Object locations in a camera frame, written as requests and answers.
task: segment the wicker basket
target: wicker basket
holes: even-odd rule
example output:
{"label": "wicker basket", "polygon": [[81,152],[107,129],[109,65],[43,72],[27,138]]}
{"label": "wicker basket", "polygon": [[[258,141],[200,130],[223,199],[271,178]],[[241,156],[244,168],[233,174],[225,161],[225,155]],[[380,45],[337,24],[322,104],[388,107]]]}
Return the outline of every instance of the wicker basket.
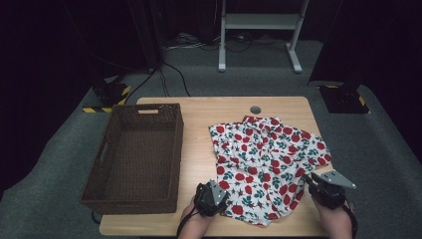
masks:
{"label": "wicker basket", "polygon": [[180,104],[114,106],[81,203],[100,214],[175,212],[183,125]]}

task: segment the cherry print fabric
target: cherry print fabric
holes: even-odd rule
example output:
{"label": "cherry print fabric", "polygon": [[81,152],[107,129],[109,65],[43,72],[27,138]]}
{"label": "cherry print fabric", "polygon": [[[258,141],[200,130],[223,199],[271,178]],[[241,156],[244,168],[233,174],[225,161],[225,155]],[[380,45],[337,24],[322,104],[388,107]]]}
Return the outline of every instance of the cherry print fabric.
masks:
{"label": "cherry print fabric", "polygon": [[277,117],[244,117],[209,129],[217,181],[229,192],[225,214],[254,225],[289,215],[304,194],[304,173],[331,159],[320,136]]}

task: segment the table hole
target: table hole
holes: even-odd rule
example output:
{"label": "table hole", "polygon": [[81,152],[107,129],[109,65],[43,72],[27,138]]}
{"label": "table hole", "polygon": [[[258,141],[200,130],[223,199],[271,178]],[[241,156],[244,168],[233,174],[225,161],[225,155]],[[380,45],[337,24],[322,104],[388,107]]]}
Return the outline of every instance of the table hole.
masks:
{"label": "table hole", "polygon": [[250,111],[252,114],[258,115],[261,112],[261,108],[254,106],[254,107],[251,107]]}

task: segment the gray floor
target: gray floor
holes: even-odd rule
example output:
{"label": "gray floor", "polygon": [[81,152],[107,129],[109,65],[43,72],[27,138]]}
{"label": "gray floor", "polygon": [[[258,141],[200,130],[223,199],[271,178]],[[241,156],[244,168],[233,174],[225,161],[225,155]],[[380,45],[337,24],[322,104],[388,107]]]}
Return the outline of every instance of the gray floor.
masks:
{"label": "gray floor", "polygon": [[[299,75],[293,72],[283,44],[228,52],[225,73],[217,71],[217,51],[171,50],[165,61],[183,73],[192,97],[306,97],[330,147],[334,167],[357,185],[347,190],[356,207],[357,238],[420,238],[420,163],[370,89],[358,89],[370,114],[328,113],[317,84],[308,86],[321,46],[313,41],[298,43],[304,68]],[[229,47],[240,50],[245,45]],[[186,97],[178,73],[166,66],[162,71],[169,94]],[[134,89],[146,77],[132,74],[123,81]],[[164,97],[158,72],[128,103],[140,97]],[[0,204],[0,238],[113,238],[101,235],[90,209],[79,202],[107,116],[75,109],[48,142],[34,170],[5,192]]]}

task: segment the wooden table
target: wooden table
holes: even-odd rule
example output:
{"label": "wooden table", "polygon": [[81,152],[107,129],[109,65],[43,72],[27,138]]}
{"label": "wooden table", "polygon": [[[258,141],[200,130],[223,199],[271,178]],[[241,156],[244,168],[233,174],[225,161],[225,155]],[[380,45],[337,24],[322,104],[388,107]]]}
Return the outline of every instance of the wooden table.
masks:
{"label": "wooden table", "polygon": [[[262,110],[259,117],[280,117],[287,125],[319,134],[308,100],[303,97],[142,98],[137,103],[181,105],[185,125],[177,211],[170,214],[104,215],[100,225],[103,235],[175,236],[180,215],[195,195],[198,183],[217,178],[210,125],[241,121],[243,116],[253,116],[250,108],[257,106]],[[332,166],[328,165],[316,172],[330,170]],[[306,189],[292,214],[273,221],[266,228],[217,215],[205,236],[326,236],[326,233],[319,224],[317,209]]]}

